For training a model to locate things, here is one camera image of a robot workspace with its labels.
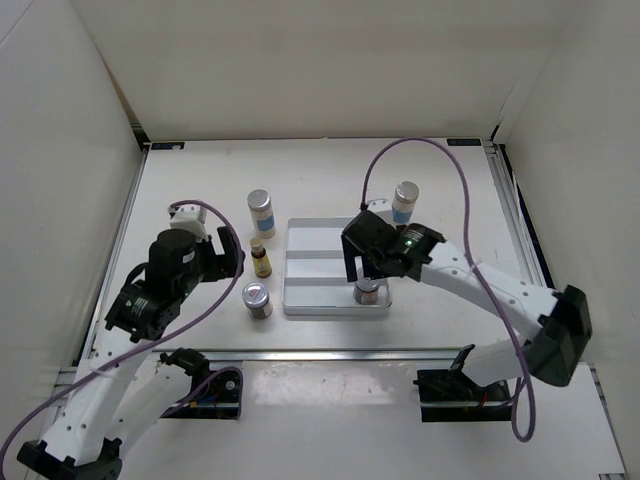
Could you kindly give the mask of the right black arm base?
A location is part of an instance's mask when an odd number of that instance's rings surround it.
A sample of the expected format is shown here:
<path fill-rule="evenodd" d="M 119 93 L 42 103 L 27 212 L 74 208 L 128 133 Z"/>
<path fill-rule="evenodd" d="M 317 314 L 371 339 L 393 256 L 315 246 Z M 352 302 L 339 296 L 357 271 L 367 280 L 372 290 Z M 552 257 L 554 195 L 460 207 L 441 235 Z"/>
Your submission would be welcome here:
<path fill-rule="evenodd" d="M 478 386 L 462 373 L 474 344 L 465 346 L 445 369 L 421 369 L 418 389 L 423 423 L 509 422 L 512 396 L 505 380 Z"/>

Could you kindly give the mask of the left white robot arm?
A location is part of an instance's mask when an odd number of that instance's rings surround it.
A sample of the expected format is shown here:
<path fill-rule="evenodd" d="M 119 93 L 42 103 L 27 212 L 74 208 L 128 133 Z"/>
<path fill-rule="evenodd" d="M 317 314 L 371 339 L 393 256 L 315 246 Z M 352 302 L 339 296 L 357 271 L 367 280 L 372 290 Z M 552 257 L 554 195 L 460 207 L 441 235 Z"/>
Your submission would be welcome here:
<path fill-rule="evenodd" d="M 60 391 L 64 409 L 41 438 L 23 443 L 19 463 L 46 479 L 115 479 L 125 454 L 156 420 L 202 398 L 228 373 L 212 369 L 198 351 L 179 348 L 161 355 L 159 372 L 124 398 L 147 352 L 166 338 L 194 289 L 241 276 L 244 253 L 234 229 L 217 232 L 222 253 L 203 227 L 158 234 L 107 313 L 88 373 Z"/>

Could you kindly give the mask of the white-lid spice jar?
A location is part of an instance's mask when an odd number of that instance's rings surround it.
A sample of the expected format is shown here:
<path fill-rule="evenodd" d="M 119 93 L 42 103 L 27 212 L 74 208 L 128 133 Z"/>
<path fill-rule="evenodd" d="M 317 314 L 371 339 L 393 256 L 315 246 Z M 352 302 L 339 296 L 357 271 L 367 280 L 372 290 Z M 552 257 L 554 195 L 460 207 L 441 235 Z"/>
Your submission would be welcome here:
<path fill-rule="evenodd" d="M 242 300 L 252 319 L 266 319 L 273 311 L 269 291 L 261 282 L 248 283 L 242 290 Z"/>
<path fill-rule="evenodd" d="M 377 302 L 380 281 L 371 278 L 361 278 L 354 283 L 353 298 L 360 305 L 373 305 Z"/>

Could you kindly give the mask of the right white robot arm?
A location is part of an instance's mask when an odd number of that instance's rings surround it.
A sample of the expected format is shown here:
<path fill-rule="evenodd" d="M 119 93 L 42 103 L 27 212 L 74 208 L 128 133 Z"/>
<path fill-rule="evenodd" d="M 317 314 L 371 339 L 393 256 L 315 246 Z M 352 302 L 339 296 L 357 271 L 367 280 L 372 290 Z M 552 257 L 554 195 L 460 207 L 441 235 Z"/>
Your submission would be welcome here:
<path fill-rule="evenodd" d="M 592 336 L 579 288 L 528 284 L 472 263 L 435 230 L 417 223 L 394 227 L 369 210 L 343 229 L 341 241 L 351 282 L 360 276 L 410 278 L 506 317 L 513 338 L 466 347 L 451 366 L 449 387 L 458 398 L 470 400 L 490 384 L 525 375 L 555 387 L 570 383 Z"/>

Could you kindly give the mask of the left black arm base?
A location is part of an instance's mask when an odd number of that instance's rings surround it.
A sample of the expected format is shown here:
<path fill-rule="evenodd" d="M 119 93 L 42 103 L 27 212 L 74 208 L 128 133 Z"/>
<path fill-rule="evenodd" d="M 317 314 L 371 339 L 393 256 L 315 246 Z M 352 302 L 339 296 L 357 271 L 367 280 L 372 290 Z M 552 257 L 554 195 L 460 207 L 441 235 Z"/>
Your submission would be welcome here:
<path fill-rule="evenodd" d="M 190 348 L 163 352 L 159 362 L 178 367 L 189 379 L 188 393 L 165 410 L 162 419 L 240 419 L 244 375 L 239 367 L 213 367 L 211 360 Z"/>

